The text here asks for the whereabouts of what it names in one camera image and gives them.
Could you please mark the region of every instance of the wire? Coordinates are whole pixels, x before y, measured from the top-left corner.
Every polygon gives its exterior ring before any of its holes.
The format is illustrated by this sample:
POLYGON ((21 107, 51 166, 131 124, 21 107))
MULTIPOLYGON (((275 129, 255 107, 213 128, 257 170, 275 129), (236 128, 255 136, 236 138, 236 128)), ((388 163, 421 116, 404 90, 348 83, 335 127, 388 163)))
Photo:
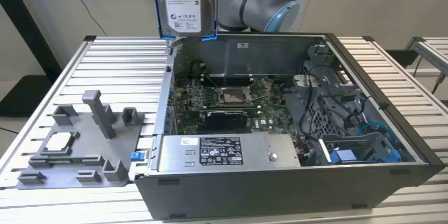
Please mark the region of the wire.
POLYGON ((357 118, 359 115, 363 114, 364 109, 365 109, 365 102, 367 100, 371 98, 372 96, 369 95, 368 97, 364 98, 364 100, 361 101, 361 109, 359 112, 353 112, 347 116, 347 118, 344 119, 344 122, 349 122, 351 118, 355 116, 355 118, 357 118))
POLYGON ((192 78, 193 77, 193 66, 196 63, 200 63, 203 64, 204 62, 201 60, 195 60, 191 64, 189 64, 189 77, 192 78))
POLYGON ((196 91, 196 93, 197 93, 197 98, 199 98, 199 103, 197 103, 195 106, 199 106, 199 105, 201 104, 201 101, 203 101, 203 99, 201 99, 201 94, 200 94, 199 90, 197 90, 196 88, 193 88, 193 87, 187 87, 187 89, 192 89, 192 90, 196 91))
POLYGON ((317 65, 313 65, 313 66, 311 67, 311 69, 308 70, 308 74, 311 74, 311 70, 313 70, 315 67, 325 67, 325 68, 329 68, 331 70, 335 71, 335 69, 333 69, 331 66, 324 65, 324 64, 317 64, 317 65))
POLYGON ((308 114, 312 97, 313 97, 313 85, 312 85, 311 78, 308 75, 308 98, 307 98, 305 109, 304 109, 304 112, 299 120, 299 131, 309 140, 313 140, 315 142, 317 142, 317 139, 313 136, 311 136, 308 132, 305 132, 303 129, 303 120, 305 118, 305 115, 308 114))
POLYGON ((205 75, 205 77, 211 80, 212 84, 219 88, 219 86, 216 85, 215 81, 208 77, 208 75, 205 75))
POLYGON ((309 129, 308 129, 308 134, 315 134, 315 132, 317 132, 320 129, 317 129, 313 133, 311 132, 312 130, 312 126, 313 126, 313 121, 315 121, 315 117, 316 117, 316 114, 317 114, 317 110, 321 110, 321 107, 316 108, 315 111, 313 111, 313 116, 311 117, 311 122, 309 122, 309 129))
POLYGON ((431 94, 435 94, 435 92, 437 91, 439 84, 440 84, 440 83, 436 83, 436 84, 433 85, 431 94))
POLYGON ((364 129, 365 129, 367 127, 369 127, 369 126, 379 126, 379 127, 381 127, 381 128, 385 130, 385 132, 387 132, 387 134, 389 135, 389 137, 391 137, 391 140, 392 140, 392 142, 393 142, 392 145, 395 145, 395 137, 393 137, 393 134, 392 134, 391 130, 384 126, 383 123, 368 123, 368 124, 365 124, 365 125, 359 129, 357 135, 361 136, 364 129))
POLYGON ((11 132, 11 133, 13 133, 13 134, 19 134, 19 132, 17 132, 17 131, 12 131, 12 130, 9 130, 9 129, 5 129, 5 128, 3 128, 3 127, 0 127, 0 130, 8 131, 8 132, 11 132))
POLYGON ((100 26, 99 22, 96 21, 96 19, 95 19, 93 16, 92 16, 91 10, 89 10, 89 8, 87 7, 87 4, 84 3, 84 0, 80 0, 80 1, 81 1, 83 5, 84 5, 84 7, 85 7, 87 12, 89 13, 89 16, 91 16, 93 22, 96 23, 96 25, 97 25, 99 28, 101 29, 101 31, 103 31, 103 33, 104 33, 104 36, 107 36, 107 33, 105 33, 103 27, 100 26))
POLYGON ((417 65, 415 66, 415 70, 413 70, 413 74, 412 74, 413 77, 415 77, 415 75, 417 74, 417 69, 419 69, 421 60, 423 60, 423 57, 420 56, 420 60, 419 60, 419 62, 417 62, 417 65))

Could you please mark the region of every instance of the metal workbench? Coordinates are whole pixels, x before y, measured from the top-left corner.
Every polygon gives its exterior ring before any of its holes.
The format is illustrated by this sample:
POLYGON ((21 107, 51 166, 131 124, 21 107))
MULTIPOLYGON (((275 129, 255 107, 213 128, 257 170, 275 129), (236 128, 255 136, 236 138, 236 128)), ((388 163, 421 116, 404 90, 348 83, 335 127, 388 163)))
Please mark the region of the metal workbench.
POLYGON ((413 37, 405 49, 415 50, 441 73, 448 74, 448 38, 413 37))
MULTIPOLYGON (((448 163, 448 110, 373 41, 341 37, 377 86, 448 163)), ((0 159, 1 223, 112 223, 152 221, 133 184, 116 188, 17 190, 20 170, 37 151, 57 104, 88 111, 81 94, 99 89, 101 101, 119 112, 125 106, 145 113, 137 149, 151 147, 153 120, 165 67, 164 40, 99 37, 84 41, 52 89, 0 159)), ((448 168, 420 187, 399 190, 375 208, 299 215, 195 221, 196 223, 448 223, 448 168)))

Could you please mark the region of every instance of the sticker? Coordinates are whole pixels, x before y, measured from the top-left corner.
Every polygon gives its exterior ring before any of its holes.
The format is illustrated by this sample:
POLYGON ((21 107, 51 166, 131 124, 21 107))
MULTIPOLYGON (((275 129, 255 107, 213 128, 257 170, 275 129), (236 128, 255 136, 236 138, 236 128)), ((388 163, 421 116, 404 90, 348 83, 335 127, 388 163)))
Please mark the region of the sticker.
POLYGON ((249 47, 249 43, 237 43, 236 44, 236 48, 241 49, 241 48, 248 48, 249 47))
POLYGON ((201 137, 200 153, 201 165, 243 165, 239 137, 201 137))
POLYGON ((72 138, 72 134, 69 132, 57 132, 55 133, 47 143, 47 150, 49 151, 60 151, 68 145, 68 142, 72 138))
POLYGON ((165 0, 171 28, 179 33, 201 31, 201 0, 165 0))
POLYGON ((197 145, 197 137, 180 138, 180 145, 197 145))

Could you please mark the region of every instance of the screw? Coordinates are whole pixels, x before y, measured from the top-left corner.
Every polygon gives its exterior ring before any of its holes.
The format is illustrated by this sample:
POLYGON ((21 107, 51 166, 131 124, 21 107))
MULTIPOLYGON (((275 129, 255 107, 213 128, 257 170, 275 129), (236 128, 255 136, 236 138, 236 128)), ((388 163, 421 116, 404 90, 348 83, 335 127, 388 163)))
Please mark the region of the screw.
POLYGON ((268 153, 268 158, 269 158, 269 161, 273 162, 273 161, 277 160, 279 157, 277 157, 277 154, 269 152, 269 153, 268 153))

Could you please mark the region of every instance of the motherboard chip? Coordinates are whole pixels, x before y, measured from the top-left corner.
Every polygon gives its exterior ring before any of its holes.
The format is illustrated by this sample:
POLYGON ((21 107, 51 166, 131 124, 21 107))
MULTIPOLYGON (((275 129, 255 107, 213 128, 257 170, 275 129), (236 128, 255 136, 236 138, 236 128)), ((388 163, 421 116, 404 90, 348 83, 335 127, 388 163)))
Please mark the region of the motherboard chip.
POLYGON ((208 112, 205 123, 208 130, 239 130, 247 126, 247 112, 212 111, 208 112))
POLYGON ((243 88, 221 88, 220 98, 223 103, 244 103, 245 95, 243 88))

